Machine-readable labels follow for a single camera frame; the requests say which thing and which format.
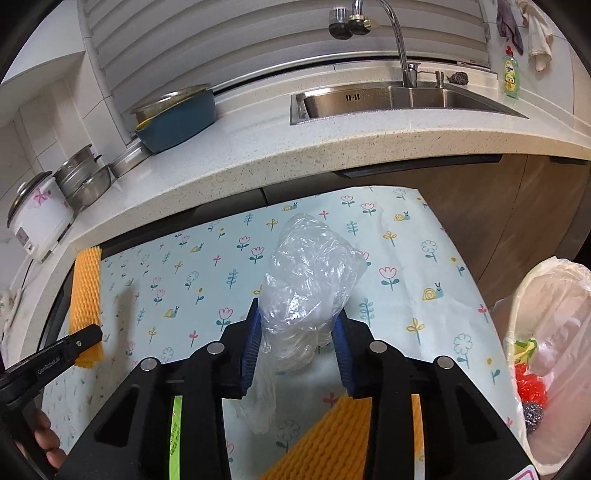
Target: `green label strip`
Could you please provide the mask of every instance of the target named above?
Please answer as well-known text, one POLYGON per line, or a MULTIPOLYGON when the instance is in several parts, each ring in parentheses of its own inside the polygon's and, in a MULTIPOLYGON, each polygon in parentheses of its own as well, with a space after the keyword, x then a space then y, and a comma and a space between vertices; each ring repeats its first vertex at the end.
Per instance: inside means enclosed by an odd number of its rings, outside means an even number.
POLYGON ((181 410, 183 398, 174 397, 173 421, 170 426, 170 460, 168 462, 169 480, 180 480, 181 478, 181 410))

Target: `cabinet door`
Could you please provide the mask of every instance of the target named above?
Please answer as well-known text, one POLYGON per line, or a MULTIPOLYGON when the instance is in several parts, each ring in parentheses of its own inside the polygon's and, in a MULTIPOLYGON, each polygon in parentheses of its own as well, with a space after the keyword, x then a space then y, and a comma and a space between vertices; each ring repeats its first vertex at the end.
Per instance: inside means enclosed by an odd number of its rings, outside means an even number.
POLYGON ((588 165, 527 157, 506 228, 478 281, 487 305, 513 293, 529 270, 554 255, 579 207, 588 176, 588 165))
POLYGON ((523 176, 526 155, 504 155, 498 163, 419 168, 344 179, 321 174, 263 190, 269 203, 353 186, 416 188, 435 212, 476 281, 505 228, 523 176))

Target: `trash bag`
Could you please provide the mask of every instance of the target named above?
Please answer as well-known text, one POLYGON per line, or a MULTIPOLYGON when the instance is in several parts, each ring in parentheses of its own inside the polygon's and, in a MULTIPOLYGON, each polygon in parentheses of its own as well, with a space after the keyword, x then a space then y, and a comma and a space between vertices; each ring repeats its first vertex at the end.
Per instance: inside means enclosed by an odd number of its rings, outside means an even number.
POLYGON ((533 338, 529 370, 547 389, 543 418, 526 434, 519 402, 518 440, 540 475, 556 473, 591 423, 591 271, 556 257, 544 260, 523 279, 515 293, 491 311, 504 339, 515 396, 516 341, 533 338))

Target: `clear plastic bag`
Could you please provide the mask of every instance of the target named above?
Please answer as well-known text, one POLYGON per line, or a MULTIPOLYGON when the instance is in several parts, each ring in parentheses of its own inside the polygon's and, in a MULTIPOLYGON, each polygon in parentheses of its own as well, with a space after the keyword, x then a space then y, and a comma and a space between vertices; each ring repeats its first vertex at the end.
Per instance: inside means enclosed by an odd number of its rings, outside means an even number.
POLYGON ((330 342, 334 318, 367 269, 363 253, 310 215, 285 225, 259 297, 262 342, 254 381, 236 404, 254 433, 275 413, 275 373, 297 370, 330 342))

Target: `yellow foam net sleeve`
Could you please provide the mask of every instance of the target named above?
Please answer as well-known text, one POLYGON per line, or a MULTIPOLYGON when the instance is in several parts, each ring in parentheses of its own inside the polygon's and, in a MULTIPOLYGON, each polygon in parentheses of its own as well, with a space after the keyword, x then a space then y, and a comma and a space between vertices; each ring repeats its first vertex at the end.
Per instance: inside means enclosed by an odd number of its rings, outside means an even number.
MULTIPOLYGON (((100 326, 100 248, 78 253, 74 263, 69 334, 91 324, 100 326)), ((92 368, 103 359, 102 342, 91 346, 76 359, 77 367, 92 368)))
MULTIPOLYGON (((362 480, 371 398, 345 395, 261 480, 362 480)), ((415 456, 423 454, 423 421, 413 395, 415 456)))

